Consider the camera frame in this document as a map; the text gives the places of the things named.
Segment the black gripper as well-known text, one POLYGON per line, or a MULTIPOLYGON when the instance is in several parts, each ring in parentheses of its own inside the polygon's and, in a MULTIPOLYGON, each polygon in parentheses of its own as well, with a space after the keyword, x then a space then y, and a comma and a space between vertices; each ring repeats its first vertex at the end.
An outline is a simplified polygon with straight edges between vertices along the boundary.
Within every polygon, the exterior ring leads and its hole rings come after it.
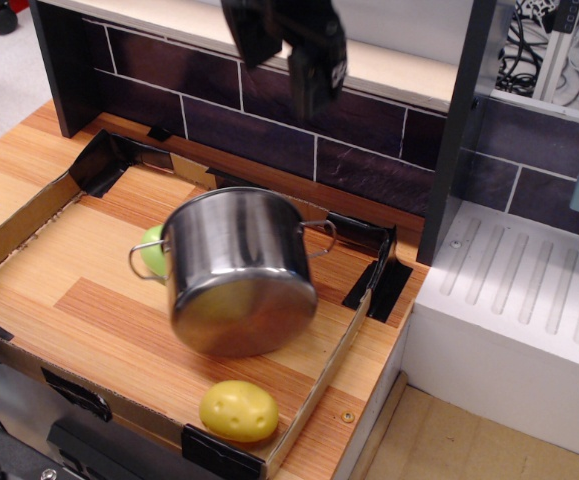
POLYGON ((238 53, 248 69, 294 47, 288 58, 295 113, 308 120, 334 102, 348 67, 344 27, 331 1, 221 1, 238 53))

